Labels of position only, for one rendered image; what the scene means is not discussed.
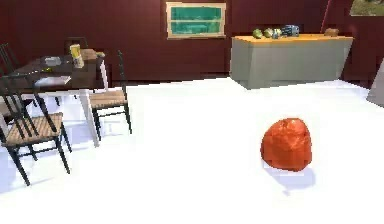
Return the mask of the orange red bean bag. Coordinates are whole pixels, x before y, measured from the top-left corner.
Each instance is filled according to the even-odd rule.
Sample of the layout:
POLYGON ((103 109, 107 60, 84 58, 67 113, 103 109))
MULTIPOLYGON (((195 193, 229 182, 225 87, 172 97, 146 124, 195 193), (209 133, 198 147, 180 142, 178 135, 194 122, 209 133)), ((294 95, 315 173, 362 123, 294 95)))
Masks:
POLYGON ((261 158, 269 166, 299 172, 312 162, 311 135, 300 118, 284 118, 275 122, 264 134, 261 158))

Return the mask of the window with pale frame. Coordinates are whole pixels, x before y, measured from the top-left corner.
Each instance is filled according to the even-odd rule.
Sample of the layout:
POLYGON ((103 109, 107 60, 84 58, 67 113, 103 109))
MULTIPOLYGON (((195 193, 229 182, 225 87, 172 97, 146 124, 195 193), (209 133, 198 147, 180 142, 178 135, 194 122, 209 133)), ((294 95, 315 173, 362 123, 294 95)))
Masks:
POLYGON ((225 3, 166 2, 168 39, 225 38, 225 3))

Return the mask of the blue grey toaster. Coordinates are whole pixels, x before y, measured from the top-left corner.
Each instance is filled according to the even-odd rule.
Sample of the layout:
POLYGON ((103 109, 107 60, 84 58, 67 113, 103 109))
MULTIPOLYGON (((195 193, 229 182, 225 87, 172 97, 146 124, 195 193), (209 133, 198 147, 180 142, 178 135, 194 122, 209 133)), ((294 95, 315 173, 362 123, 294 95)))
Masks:
POLYGON ((298 37, 300 29, 296 25, 285 25, 281 28, 282 35, 287 37, 298 37))

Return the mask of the grey cabinet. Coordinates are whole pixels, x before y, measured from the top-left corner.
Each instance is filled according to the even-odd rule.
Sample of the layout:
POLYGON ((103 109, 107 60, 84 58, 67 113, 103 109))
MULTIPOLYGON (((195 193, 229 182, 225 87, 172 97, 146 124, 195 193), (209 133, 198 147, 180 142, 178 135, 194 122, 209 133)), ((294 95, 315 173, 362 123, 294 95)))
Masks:
POLYGON ((380 64, 366 100, 384 108, 384 59, 380 64))

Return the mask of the dark brown dining table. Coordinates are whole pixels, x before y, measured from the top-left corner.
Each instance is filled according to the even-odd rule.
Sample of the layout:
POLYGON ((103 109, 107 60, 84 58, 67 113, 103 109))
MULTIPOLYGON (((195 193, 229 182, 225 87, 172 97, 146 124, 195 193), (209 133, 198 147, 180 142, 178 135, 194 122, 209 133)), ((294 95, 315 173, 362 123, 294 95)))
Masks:
POLYGON ((34 59, 23 67, 12 72, 12 75, 27 75, 30 80, 38 80, 43 77, 70 76, 71 79, 65 85, 55 85, 38 89, 39 94, 48 96, 77 95, 79 97, 88 129, 95 147, 100 145, 96 133, 96 125, 90 104, 92 90, 107 90, 108 76, 104 57, 97 54, 94 49, 81 49, 84 60, 82 68, 76 68, 71 55, 61 56, 61 64, 53 66, 46 71, 46 56, 34 59))

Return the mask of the grey counter with orange top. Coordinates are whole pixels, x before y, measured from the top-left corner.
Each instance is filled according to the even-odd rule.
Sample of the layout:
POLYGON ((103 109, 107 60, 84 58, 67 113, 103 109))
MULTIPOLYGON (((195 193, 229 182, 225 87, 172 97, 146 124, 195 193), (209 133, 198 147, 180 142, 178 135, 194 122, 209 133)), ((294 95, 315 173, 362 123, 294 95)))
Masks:
POLYGON ((248 90, 337 80, 353 40, 323 34, 279 39, 235 36, 230 77, 248 90))

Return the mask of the white flat plate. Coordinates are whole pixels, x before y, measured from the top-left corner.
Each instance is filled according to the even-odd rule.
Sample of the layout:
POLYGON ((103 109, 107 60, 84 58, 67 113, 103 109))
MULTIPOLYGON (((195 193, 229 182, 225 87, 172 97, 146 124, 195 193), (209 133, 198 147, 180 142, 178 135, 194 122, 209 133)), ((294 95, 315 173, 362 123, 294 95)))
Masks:
POLYGON ((35 82, 36 86, 45 87, 45 86, 60 86, 66 85, 71 80, 70 76, 50 76, 40 78, 35 82))

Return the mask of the framed green picture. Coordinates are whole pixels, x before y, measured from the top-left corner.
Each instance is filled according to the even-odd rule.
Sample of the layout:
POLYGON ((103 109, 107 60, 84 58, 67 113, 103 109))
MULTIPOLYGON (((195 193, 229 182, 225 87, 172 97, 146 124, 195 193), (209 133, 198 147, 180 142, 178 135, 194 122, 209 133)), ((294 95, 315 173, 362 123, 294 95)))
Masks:
POLYGON ((351 16, 384 16, 384 0, 353 0, 351 16))

